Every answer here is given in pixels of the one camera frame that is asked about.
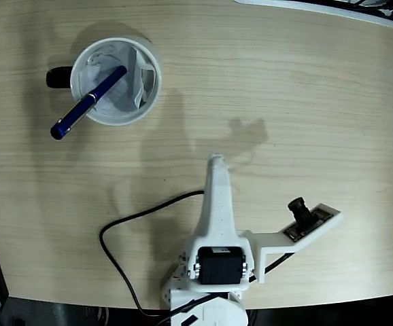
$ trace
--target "wood grain surface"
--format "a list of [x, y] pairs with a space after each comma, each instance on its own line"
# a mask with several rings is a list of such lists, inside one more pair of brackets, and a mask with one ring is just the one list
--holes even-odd
[[[46, 71], [123, 35], [163, 56], [158, 104], [131, 126], [86, 118], [53, 140], [73, 101], [47, 89]], [[0, 260], [12, 296], [133, 307], [100, 228], [202, 188], [213, 151], [231, 166], [237, 228], [280, 230], [297, 196], [345, 214], [253, 284], [247, 308], [393, 294], [393, 29], [233, 0], [0, 0]], [[144, 307], [159, 307], [200, 209], [189, 199], [107, 234]]]

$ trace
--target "black wire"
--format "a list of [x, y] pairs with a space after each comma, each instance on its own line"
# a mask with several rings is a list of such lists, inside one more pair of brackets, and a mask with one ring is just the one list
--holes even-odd
[[360, 4], [362, 4], [362, 3], [365, 2], [365, 1], [366, 1], [366, 0], [359, 0], [359, 1], [355, 2], [355, 3], [353, 3], [352, 5], [355, 6], [355, 7], [357, 7], [357, 6], [359, 6]]
[[[267, 266], [264, 269], [264, 273], [265, 274], [269, 273], [271, 270], [273, 270], [274, 268], [278, 267], [279, 265], [281, 265], [282, 262], [286, 261], [288, 258], [290, 258], [292, 256], [293, 256], [293, 253], [285, 253], [280, 258], [275, 260], [271, 265]], [[250, 277], [250, 283], [254, 282], [256, 279], [257, 278], [255, 276], [251, 276]]]
[[103, 238], [104, 233], [106, 231], [108, 231], [108, 229], [114, 227], [115, 225], [118, 225], [118, 224], [121, 224], [121, 223], [124, 223], [127, 221], [131, 221], [132, 219], [137, 219], [138, 217], [142, 217], [142, 216], [154, 213], [156, 211], [159, 211], [160, 209], [163, 209], [163, 208], [168, 207], [172, 204], [175, 204], [176, 202], [179, 202], [180, 200], [183, 200], [183, 199], [186, 199], [186, 198], [189, 198], [192, 196], [202, 195], [202, 194], [204, 194], [204, 190], [197, 190], [195, 192], [189, 192], [187, 194], [183, 194], [181, 196], [178, 196], [178, 197], [175, 197], [171, 200], [168, 200], [167, 202], [164, 202], [163, 204], [155, 206], [152, 209], [147, 209], [146, 211], [143, 211], [143, 212], [140, 212], [140, 213], [137, 213], [134, 215], [130, 215], [128, 217], [123, 217], [121, 219], [117, 219], [116, 221], [113, 221], [113, 222], [107, 224], [100, 231], [99, 238], [100, 238], [101, 248], [103, 249], [107, 258], [109, 258], [109, 260], [113, 263], [113, 265], [115, 266], [115, 268], [117, 269], [117, 271], [120, 273], [121, 277], [124, 279], [125, 283], [127, 284], [127, 287], [129, 288], [130, 294], [133, 297], [133, 301], [135, 302], [137, 309], [145, 316], [154, 317], [154, 316], [158, 316], [158, 315], [148, 314], [141, 307], [141, 304], [139, 303], [139, 300], [137, 299], [135, 290], [134, 290], [133, 286], [131, 285], [130, 280], [127, 278], [126, 274], [124, 273], [124, 271], [122, 270], [122, 268], [120, 267], [118, 262], [115, 260], [114, 256], [110, 253], [109, 249], [107, 248], [107, 246], [104, 242], [104, 238]]

